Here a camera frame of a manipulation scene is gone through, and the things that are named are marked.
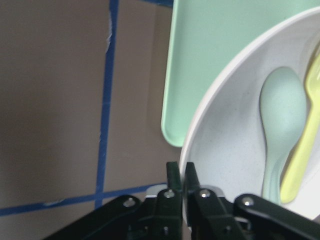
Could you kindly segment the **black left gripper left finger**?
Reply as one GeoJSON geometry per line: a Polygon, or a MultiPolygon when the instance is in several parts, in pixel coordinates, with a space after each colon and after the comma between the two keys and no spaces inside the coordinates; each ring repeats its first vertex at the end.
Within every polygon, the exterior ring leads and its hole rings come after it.
{"type": "Polygon", "coordinates": [[[178,163],[169,161],[166,163],[167,186],[170,190],[182,192],[182,183],[178,163]]]}

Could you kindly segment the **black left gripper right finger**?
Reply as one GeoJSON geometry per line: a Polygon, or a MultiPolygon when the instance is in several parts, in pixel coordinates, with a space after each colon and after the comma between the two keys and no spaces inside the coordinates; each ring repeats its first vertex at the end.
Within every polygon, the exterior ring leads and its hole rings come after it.
{"type": "Polygon", "coordinates": [[[184,173],[184,190],[187,193],[192,193],[200,188],[200,183],[193,162],[187,162],[184,173]]]}

